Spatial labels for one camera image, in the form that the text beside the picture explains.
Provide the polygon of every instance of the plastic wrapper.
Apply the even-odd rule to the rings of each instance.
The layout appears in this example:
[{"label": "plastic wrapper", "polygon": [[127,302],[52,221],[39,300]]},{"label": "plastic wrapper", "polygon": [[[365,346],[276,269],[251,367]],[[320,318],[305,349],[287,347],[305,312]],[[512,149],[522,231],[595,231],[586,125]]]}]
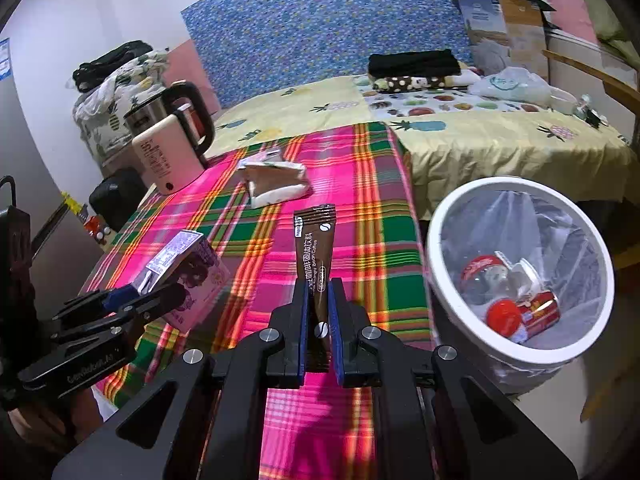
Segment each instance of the plastic wrapper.
[{"label": "plastic wrapper", "polygon": [[[442,253],[459,290],[469,261],[495,251],[512,262],[528,260],[558,297],[559,321],[524,346],[562,348],[589,331],[602,308],[601,272],[588,236],[568,213],[514,191],[487,191],[450,211],[442,230]],[[488,304],[469,307],[484,321]]]},{"label": "plastic wrapper", "polygon": [[282,160],[279,148],[243,158],[238,172],[252,209],[301,198],[311,189],[305,165]]}]

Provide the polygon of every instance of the beige appliance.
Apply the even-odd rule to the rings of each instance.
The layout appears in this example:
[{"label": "beige appliance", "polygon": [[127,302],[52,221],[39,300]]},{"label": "beige appliance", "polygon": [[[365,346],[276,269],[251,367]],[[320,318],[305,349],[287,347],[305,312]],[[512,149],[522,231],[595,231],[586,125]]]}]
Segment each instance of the beige appliance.
[{"label": "beige appliance", "polygon": [[[204,128],[200,142],[196,141],[199,135],[193,131],[193,121],[180,110],[184,100],[191,102]],[[204,153],[213,142],[214,129],[200,92],[192,83],[175,82],[132,108],[125,121],[135,135],[133,149],[160,193],[175,193],[204,172]]]}]

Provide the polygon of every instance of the plastic bag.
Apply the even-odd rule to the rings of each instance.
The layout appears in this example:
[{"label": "plastic bag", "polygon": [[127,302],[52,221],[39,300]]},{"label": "plastic bag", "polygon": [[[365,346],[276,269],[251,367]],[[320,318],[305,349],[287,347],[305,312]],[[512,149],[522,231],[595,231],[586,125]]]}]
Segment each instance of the plastic bag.
[{"label": "plastic bag", "polygon": [[[514,191],[487,191],[450,211],[442,228],[442,254],[458,288],[468,262],[495,251],[512,262],[528,260],[558,297],[558,323],[524,346],[562,348],[589,331],[602,308],[600,267],[593,245],[568,213]],[[488,307],[472,310],[484,321]]]},{"label": "plastic bag", "polygon": [[544,79],[517,66],[509,66],[497,74],[483,77],[467,91],[473,95],[525,101],[545,107],[551,98],[551,86]]}]

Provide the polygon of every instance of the coffee stick packet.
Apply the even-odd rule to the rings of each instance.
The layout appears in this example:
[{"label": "coffee stick packet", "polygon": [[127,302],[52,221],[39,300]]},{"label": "coffee stick packet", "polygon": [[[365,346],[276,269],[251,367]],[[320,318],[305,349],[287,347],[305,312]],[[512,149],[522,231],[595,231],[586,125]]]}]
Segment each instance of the coffee stick packet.
[{"label": "coffee stick packet", "polygon": [[313,308],[309,309],[306,370],[329,369],[328,286],[334,252],[335,205],[326,204],[293,213],[298,277],[309,285]]}]

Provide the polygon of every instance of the trash can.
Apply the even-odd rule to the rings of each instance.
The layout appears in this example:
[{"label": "trash can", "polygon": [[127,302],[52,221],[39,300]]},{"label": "trash can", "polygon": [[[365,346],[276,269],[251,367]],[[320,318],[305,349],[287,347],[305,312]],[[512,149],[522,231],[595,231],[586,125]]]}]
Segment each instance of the trash can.
[{"label": "trash can", "polygon": [[[609,319],[614,277],[604,241],[575,204],[542,184],[502,176],[461,186],[436,209],[426,251],[433,299],[458,338],[451,342],[504,393],[548,380],[589,348]],[[487,253],[528,260],[556,295],[559,319],[519,343],[492,330],[484,307],[463,299],[461,281],[468,262]]]}]

